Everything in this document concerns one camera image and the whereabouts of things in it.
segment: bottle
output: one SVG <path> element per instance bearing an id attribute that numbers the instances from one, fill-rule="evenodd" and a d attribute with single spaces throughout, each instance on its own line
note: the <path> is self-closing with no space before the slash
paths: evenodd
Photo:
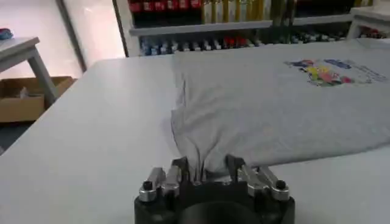
<path id="1" fill-rule="evenodd" d="M 166 0 L 154 0 L 155 25 L 166 26 Z"/>
<path id="2" fill-rule="evenodd" d="M 216 50 L 221 50 L 222 49 L 222 46 L 219 44 L 219 41 L 216 38 L 214 39 L 214 48 Z"/>
<path id="3" fill-rule="evenodd" d="M 202 22 L 202 4 L 200 0 L 191 0 L 190 17 L 194 24 L 200 24 Z"/>
<path id="4" fill-rule="evenodd" d="M 248 12 L 248 20 L 255 21 L 258 16 L 258 0 L 248 0 L 249 12 Z"/>
<path id="5" fill-rule="evenodd" d="M 222 0 L 214 1 L 214 23 L 224 22 L 224 5 Z"/>
<path id="6" fill-rule="evenodd" d="M 211 51 L 211 46 L 210 46 L 210 44 L 208 43 L 207 40 L 203 40 L 203 49 L 205 51 Z"/>
<path id="7" fill-rule="evenodd" d="M 133 15 L 133 24 L 136 26 L 140 21 L 142 21 L 142 3 L 140 0 L 128 0 L 130 12 Z"/>
<path id="8" fill-rule="evenodd" d="M 143 20 L 145 26 L 150 27 L 154 25 L 154 2 L 152 0 L 143 0 Z"/>
<path id="9" fill-rule="evenodd" d="M 167 0 L 167 21 L 170 26 L 176 25 L 178 22 L 179 0 Z"/>
<path id="10" fill-rule="evenodd" d="M 246 45 L 247 45 L 248 47 L 255 47 L 255 45 L 253 44 L 253 42 L 251 42 L 250 39 L 246 39 Z"/>
<path id="11" fill-rule="evenodd" d="M 194 49 L 194 51 L 201 51 L 202 50 L 196 41 L 193 41 L 193 49 Z"/>
<path id="12" fill-rule="evenodd" d="M 259 2 L 259 20 L 271 19 L 271 0 L 260 0 Z"/>
<path id="13" fill-rule="evenodd" d="M 229 0 L 228 10 L 227 10 L 227 21 L 229 23 L 234 23 L 236 21 L 236 8 L 237 8 L 236 0 Z"/>
<path id="14" fill-rule="evenodd" d="M 202 22 L 208 24 L 212 22 L 212 3 L 210 0 L 205 0 L 202 6 Z"/>
<path id="15" fill-rule="evenodd" d="M 190 0 L 179 0 L 178 23 L 188 25 L 188 10 L 190 9 Z"/>
<path id="16" fill-rule="evenodd" d="M 360 5 L 361 5 L 361 0 L 355 0 L 355 2 L 353 3 L 354 7 L 360 7 Z"/>
<path id="17" fill-rule="evenodd" d="M 171 52 L 175 54 L 179 50 L 179 44 L 176 40 L 172 40 Z"/>
<path id="18" fill-rule="evenodd" d="M 248 10 L 248 1 L 247 0 L 238 0 L 238 21 L 245 22 L 247 21 Z"/>

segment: shelf unit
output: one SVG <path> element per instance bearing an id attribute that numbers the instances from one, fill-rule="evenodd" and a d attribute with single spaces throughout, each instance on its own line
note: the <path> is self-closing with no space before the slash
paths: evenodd
<path id="1" fill-rule="evenodd" d="M 165 35 L 175 33 L 193 33 L 193 32 L 211 32 L 222 30 L 241 30 L 241 29 L 264 29 L 272 26 L 272 21 L 249 21 L 240 23 L 220 23 L 220 24 L 201 24 L 190 26 L 167 26 L 151 28 L 135 28 L 132 25 L 132 16 L 129 10 L 127 0 L 114 0 L 117 3 L 120 15 L 121 25 L 124 33 L 129 56 L 140 54 L 139 36 Z M 305 26 L 310 24 L 342 23 L 352 21 L 351 14 L 330 15 L 330 16 L 312 16 L 305 18 L 295 18 L 294 26 Z"/>
<path id="2" fill-rule="evenodd" d="M 263 29 L 272 26 L 271 20 L 251 21 L 240 23 L 217 23 L 217 24 L 201 24 L 190 26 L 167 26 L 167 27 L 153 27 L 130 29 L 129 33 L 132 36 L 151 36 L 175 33 L 194 33 L 194 32 L 210 32 L 222 30 L 242 30 L 242 29 Z"/>

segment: white shelf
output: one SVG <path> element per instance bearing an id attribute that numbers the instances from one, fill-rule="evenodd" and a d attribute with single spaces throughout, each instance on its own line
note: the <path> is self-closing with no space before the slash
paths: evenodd
<path id="1" fill-rule="evenodd" d="M 132 36 L 151 36 L 174 33 L 194 33 L 220 30 L 262 29 L 272 26 L 271 20 L 251 21 L 240 23 L 202 24 L 190 26 L 168 26 L 153 28 L 133 28 L 129 32 Z"/>
<path id="2" fill-rule="evenodd" d="M 351 14 L 345 15 L 331 15 L 331 16 L 312 16 L 303 18 L 294 18 L 294 26 L 304 26 L 310 24 L 326 24 L 326 23 L 342 23 L 351 22 Z"/>

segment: white side table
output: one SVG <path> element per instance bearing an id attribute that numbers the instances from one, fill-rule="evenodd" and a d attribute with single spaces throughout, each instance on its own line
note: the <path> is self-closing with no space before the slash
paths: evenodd
<path id="1" fill-rule="evenodd" d="M 38 37 L 0 41 L 0 72 L 27 60 L 43 88 L 47 103 L 51 105 L 58 98 L 58 93 L 35 47 L 39 42 Z"/>
<path id="2" fill-rule="evenodd" d="M 353 20 L 347 39 L 358 38 L 362 27 L 390 32 L 390 2 L 381 2 L 372 7 L 352 8 L 351 14 Z"/>

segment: table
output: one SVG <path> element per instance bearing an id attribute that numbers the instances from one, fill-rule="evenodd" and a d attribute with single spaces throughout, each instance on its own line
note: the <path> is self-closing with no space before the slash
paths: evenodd
<path id="1" fill-rule="evenodd" d="M 351 9 L 353 16 L 347 39 L 358 38 L 362 27 L 390 32 L 390 2 L 381 2 L 372 7 Z"/>
<path id="2" fill-rule="evenodd" d="M 151 168 L 180 156 L 171 60 L 105 60 L 88 70 L 0 156 L 0 223 L 133 223 Z M 387 223 L 389 157 L 383 149 L 271 169 L 292 189 L 296 223 Z"/>
<path id="3" fill-rule="evenodd" d="M 48 70 L 35 47 L 39 42 L 37 37 L 12 38 L 0 41 L 0 72 L 27 60 L 42 85 L 46 97 L 45 100 L 51 105 L 57 99 L 58 94 Z"/>

